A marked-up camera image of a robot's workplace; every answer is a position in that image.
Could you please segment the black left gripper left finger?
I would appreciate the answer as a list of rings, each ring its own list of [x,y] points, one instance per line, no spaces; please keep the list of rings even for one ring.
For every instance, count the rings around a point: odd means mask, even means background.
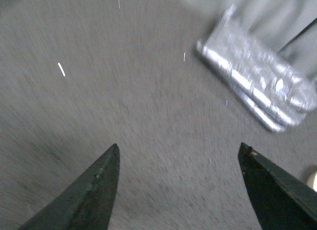
[[[117,193],[120,151],[114,143],[21,230],[106,230]]]

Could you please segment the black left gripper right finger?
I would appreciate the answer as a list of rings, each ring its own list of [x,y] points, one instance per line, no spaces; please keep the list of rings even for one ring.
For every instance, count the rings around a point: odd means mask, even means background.
[[[250,203],[264,230],[315,230],[317,193],[241,143],[238,160]]]

